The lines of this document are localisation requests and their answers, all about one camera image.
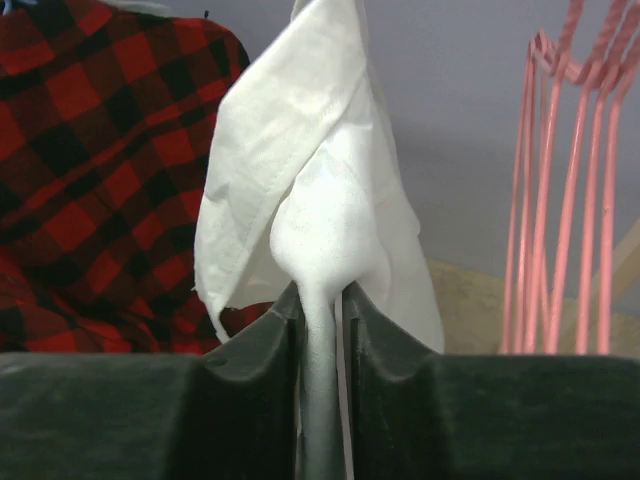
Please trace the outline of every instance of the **red and black plaid shirt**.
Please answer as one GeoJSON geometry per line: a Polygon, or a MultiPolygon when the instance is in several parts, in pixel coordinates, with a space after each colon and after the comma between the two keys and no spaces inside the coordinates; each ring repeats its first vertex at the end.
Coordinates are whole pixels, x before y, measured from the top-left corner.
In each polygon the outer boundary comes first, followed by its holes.
{"type": "Polygon", "coordinates": [[[218,105],[247,65],[206,20],[97,0],[0,16],[0,351],[219,344],[193,241],[218,105]]]}

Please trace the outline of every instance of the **wooden floor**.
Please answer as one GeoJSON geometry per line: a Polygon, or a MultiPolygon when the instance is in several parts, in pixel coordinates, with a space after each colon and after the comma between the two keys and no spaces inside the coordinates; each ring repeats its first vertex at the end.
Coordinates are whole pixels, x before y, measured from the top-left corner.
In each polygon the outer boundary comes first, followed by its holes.
{"type": "MultiPolygon", "coordinates": [[[[448,353],[496,353],[500,343],[504,281],[430,260],[429,268],[445,327],[448,353]]],[[[564,310],[575,311],[566,299],[564,310]]],[[[640,318],[614,313],[612,353],[640,357],[640,318]]],[[[590,334],[595,340],[595,333],[590,334]]],[[[570,352],[571,346],[561,346],[570,352]]]]}

